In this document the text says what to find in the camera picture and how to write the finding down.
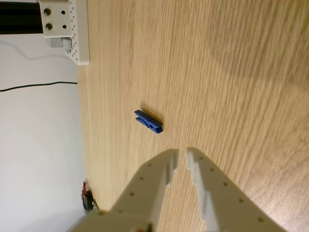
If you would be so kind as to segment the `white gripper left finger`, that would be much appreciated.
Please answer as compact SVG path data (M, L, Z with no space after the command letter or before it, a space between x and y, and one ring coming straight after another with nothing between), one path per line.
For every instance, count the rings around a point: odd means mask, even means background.
M140 217L156 231L166 187L172 183L178 158L179 150L168 149L143 163L110 211Z

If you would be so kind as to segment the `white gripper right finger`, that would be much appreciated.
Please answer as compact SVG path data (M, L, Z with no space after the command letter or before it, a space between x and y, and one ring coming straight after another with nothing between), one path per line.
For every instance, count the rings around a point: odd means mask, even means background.
M186 165L208 232L282 232L203 152L186 149Z

